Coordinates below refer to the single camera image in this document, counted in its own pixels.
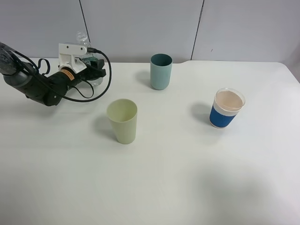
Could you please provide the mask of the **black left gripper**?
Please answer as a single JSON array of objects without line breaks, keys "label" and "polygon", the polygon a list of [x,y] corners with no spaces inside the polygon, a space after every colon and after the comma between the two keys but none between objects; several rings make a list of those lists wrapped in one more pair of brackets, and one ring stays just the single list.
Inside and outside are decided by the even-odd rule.
[{"label": "black left gripper", "polygon": [[106,70],[103,69],[105,61],[103,59],[89,61],[88,68],[79,73],[75,73],[68,67],[63,67],[60,71],[48,77],[49,86],[58,93],[67,93],[71,88],[76,87],[80,83],[102,82],[106,76]]}]

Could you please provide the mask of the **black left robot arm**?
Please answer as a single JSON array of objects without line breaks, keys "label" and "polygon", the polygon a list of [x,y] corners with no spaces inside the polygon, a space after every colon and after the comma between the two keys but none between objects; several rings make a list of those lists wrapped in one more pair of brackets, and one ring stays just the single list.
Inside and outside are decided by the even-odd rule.
[{"label": "black left robot arm", "polygon": [[46,106],[58,105],[62,99],[72,102],[92,102],[103,96],[84,97],[82,100],[66,97],[69,90],[75,89],[78,84],[90,84],[98,78],[106,76],[105,63],[110,60],[106,55],[103,59],[82,61],[88,53],[104,53],[98,49],[79,44],[59,44],[58,72],[49,75],[50,62],[45,60],[47,71],[40,73],[41,62],[34,63],[30,58],[13,49],[0,44],[0,73],[9,86],[23,93],[26,98]]}]

